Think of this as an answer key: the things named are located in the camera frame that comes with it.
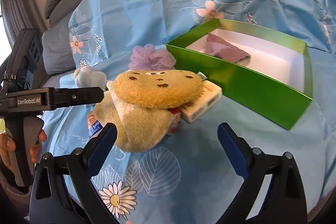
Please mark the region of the person's left hand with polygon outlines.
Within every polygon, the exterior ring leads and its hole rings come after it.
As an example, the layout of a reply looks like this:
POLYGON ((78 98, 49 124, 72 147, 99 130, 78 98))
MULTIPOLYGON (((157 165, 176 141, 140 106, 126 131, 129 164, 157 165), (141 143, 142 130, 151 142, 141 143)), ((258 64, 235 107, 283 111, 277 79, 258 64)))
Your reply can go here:
MULTIPOLYGON (((47 135, 44 130, 39 133, 38 140, 35 145, 29 149, 31 161, 34 164, 39 162, 42 153, 42 142, 47 141, 47 135)), ((14 152, 16 149, 16 144, 9 135, 6 133, 1 133, 1 159, 4 165, 13 172, 13 167, 10 162, 9 152, 14 152)))

